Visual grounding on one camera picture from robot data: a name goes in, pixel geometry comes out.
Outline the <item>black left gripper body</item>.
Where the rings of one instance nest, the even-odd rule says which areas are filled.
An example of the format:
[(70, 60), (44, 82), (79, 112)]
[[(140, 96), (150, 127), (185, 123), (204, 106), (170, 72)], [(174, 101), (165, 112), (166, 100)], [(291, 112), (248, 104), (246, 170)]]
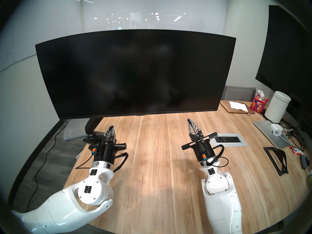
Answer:
[(93, 149), (96, 149), (96, 151), (93, 152), (93, 162), (104, 161), (108, 163), (114, 163), (116, 158), (125, 157), (125, 159), (123, 160), (124, 163), (127, 160), (127, 153), (125, 152), (118, 156), (116, 156), (116, 153), (118, 151), (126, 150), (126, 148), (126, 143), (113, 144), (105, 141), (94, 141), (91, 144), (91, 152), (93, 152)]

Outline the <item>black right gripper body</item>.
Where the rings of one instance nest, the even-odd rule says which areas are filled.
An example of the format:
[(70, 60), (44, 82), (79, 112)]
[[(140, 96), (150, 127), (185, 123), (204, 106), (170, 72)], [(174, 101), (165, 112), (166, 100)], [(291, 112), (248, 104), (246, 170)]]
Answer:
[(182, 150), (192, 148), (197, 155), (197, 160), (199, 162), (206, 161), (216, 155), (213, 148), (211, 147), (210, 139), (216, 138), (217, 136), (217, 132), (214, 132), (204, 136), (204, 138), (201, 140), (191, 141), (190, 143), (181, 146), (181, 148)]

